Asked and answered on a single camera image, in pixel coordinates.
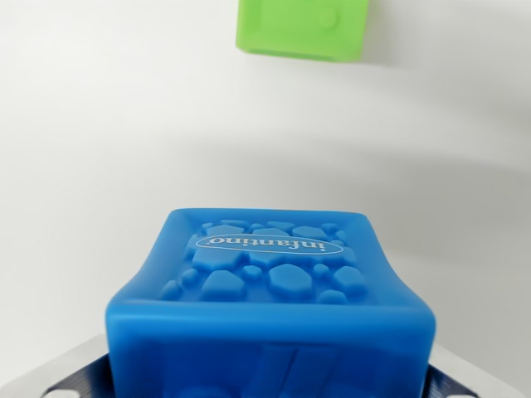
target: infantino logo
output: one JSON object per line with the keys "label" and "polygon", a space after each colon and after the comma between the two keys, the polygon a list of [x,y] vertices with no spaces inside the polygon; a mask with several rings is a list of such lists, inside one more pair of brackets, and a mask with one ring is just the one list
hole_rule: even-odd
{"label": "infantino logo", "polygon": [[199,240],[196,246],[292,255],[332,255],[343,251],[343,247],[322,240],[254,234],[207,236]]}

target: blue silicone block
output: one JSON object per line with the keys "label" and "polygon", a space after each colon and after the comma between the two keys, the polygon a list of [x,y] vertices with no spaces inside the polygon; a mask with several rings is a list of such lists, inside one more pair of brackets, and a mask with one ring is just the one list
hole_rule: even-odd
{"label": "blue silicone block", "polygon": [[118,398],[418,398],[434,332],[337,211],[174,211],[107,308]]}

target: green cube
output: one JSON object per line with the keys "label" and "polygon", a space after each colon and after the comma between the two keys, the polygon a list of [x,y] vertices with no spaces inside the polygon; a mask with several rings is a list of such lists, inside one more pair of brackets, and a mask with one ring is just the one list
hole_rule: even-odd
{"label": "green cube", "polygon": [[368,0],[240,0],[243,51],[324,61],[359,59]]}

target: metal base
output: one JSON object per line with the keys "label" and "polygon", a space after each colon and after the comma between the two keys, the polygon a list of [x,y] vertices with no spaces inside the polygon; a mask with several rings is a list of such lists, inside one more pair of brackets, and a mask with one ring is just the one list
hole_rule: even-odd
{"label": "metal base", "polygon": [[[525,398],[437,344],[425,386],[422,398]],[[42,397],[115,398],[105,336],[94,337],[0,388],[0,398]]]}

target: pebble pattern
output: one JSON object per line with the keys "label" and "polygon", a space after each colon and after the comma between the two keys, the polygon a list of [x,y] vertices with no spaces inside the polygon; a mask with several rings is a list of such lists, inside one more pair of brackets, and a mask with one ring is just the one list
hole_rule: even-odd
{"label": "pebble pattern", "polygon": [[[206,236],[232,234],[322,240],[343,251],[296,255],[196,246]],[[333,223],[297,226],[285,221],[209,222],[190,237],[185,253],[182,273],[164,285],[160,299],[356,305],[368,296],[365,278],[356,268],[356,255],[348,247],[347,234]]]}

